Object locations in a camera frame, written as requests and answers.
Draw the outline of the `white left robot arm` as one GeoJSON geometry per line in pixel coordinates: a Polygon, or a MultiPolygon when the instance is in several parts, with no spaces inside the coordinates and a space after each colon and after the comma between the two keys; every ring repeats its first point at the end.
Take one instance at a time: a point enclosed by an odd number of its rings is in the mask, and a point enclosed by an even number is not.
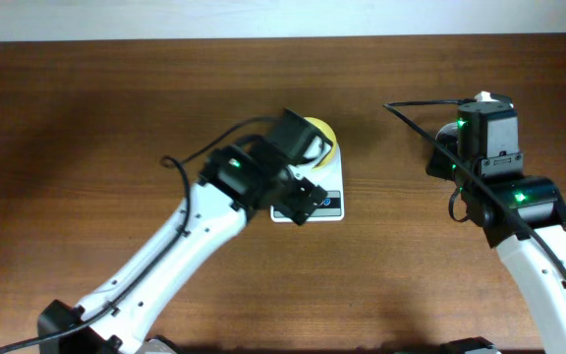
{"type": "Polygon", "coordinates": [[[270,209],[304,224],[326,199],[310,173],[335,161],[325,122],[285,110],[264,134],[214,149],[179,207],[107,282],[69,307],[53,301],[39,316],[41,335],[60,332],[42,353],[167,353],[148,333],[198,268],[270,209]]]}

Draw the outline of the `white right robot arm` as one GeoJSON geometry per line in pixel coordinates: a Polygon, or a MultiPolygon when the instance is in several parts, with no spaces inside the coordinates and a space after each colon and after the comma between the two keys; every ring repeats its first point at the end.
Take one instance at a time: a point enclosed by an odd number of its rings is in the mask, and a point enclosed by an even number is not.
{"type": "Polygon", "coordinates": [[[456,101],[433,140],[428,175],[455,183],[528,306],[547,353],[566,353],[566,203],[554,182],[524,172],[518,114],[494,98],[456,101]]]}

